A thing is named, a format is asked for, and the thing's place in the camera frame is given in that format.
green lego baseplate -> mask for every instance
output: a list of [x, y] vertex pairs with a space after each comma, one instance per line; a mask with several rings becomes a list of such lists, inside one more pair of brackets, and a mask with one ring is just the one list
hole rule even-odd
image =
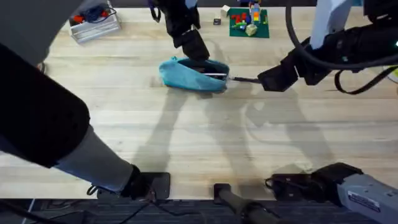
[[[246, 13], [247, 16], [250, 16], [249, 8], [231, 8], [228, 11], [229, 16], [229, 36], [230, 37], [257, 37], [257, 38], [269, 38], [269, 28], [268, 28], [268, 14], [266, 9], [261, 9], [261, 17], [260, 22], [255, 22], [254, 25], [257, 26], [256, 34], [252, 36], [248, 36], [245, 31], [238, 30], [232, 28], [235, 25], [235, 19], [232, 19], [232, 15], [242, 15], [242, 13]], [[266, 24], [263, 24], [264, 19], [267, 17]]]

black floor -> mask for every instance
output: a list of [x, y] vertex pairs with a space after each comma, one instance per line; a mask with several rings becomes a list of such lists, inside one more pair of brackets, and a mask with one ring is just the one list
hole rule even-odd
[[[123, 221], [130, 214], [143, 205], [142, 202], [99, 202], [97, 200], [84, 200], [68, 208], [62, 208], [70, 202], [61, 206], [48, 206], [46, 201], [38, 201], [34, 210], [41, 210], [50, 207], [52, 210], [36, 212], [47, 218], [56, 217], [72, 211], [86, 211], [84, 224], [117, 224]], [[276, 212], [283, 218], [294, 221], [297, 224], [376, 224], [360, 214], [347, 211], [345, 208], [338, 208], [332, 204], [318, 204], [309, 202], [282, 203], [274, 201], [261, 202], [268, 209]], [[206, 217], [207, 224], [240, 224], [239, 219], [232, 214], [227, 207], [214, 205], [212, 201], [169, 201], [162, 205], [164, 208], [174, 212], [200, 211]], [[0, 223], [21, 223], [22, 219], [9, 213], [0, 215]], [[204, 224], [202, 216], [188, 215], [184, 217], [173, 217], [164, 213], [153, 205], [147, 207], [128, 223], [135, 224]]]

wooden table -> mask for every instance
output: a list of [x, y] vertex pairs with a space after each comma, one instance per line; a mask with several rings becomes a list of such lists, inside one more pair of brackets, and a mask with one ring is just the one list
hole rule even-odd
[[[300, 39], [309, 36], [313, 7], [294, 8]], [[269, 9], [270, 39], [228, 37], [228, 23], [214, 26], [218, 8], [200, 9], [200, 30], [211, 58], [231, 74], [255, 77], [292, 49], [284, 8]], [[285, 93], [230, 82], [223, 94], [201, 95], [163, 86], [161, 62], [182, 56], [164, 21], [148, 9], [119, 9], [123, 30], [77, 45], [66, 27], [47, 59], [49, 76], [82, 98], [98, 135], [123, 159], [144, 171], [172, 175], [170, 198], [212, 198], [228, 182], [251, 198], [271, 198], [264, 179], [275, 172], [311, 171], [341, 161], [398, 187], [397, 85], [384, 80], [358, 96], [336, 91], [333, 77], [317, 86], [300, 80]], [[348, 25], [367, 23], [362, 9]], [[379, 68], [346, 73], [354, 89]], [[0, 155], [0, 198], [89, 198], [90, 183]]]

teal fabric bag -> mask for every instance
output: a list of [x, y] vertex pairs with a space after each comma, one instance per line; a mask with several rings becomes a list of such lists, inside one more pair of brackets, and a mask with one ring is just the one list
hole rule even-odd
[[[223, 91], [226, 88], [229, 67], [214, 60], [197, 62], [189, 58], [174, 57], [162, 63], [159, 72], [163, 83], [168, 86], [187, 90]], [[226, 76], [219, 79], [203, 73], [224, 73]]]

label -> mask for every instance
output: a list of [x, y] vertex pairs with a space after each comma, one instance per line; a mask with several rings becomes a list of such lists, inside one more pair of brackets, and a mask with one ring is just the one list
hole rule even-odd
[[370, 198], [364, 197], [354, 192], [348, 191], [348, 199], [352, 202], [361, 204], [371, 210], [380, 212], [380, 203]]

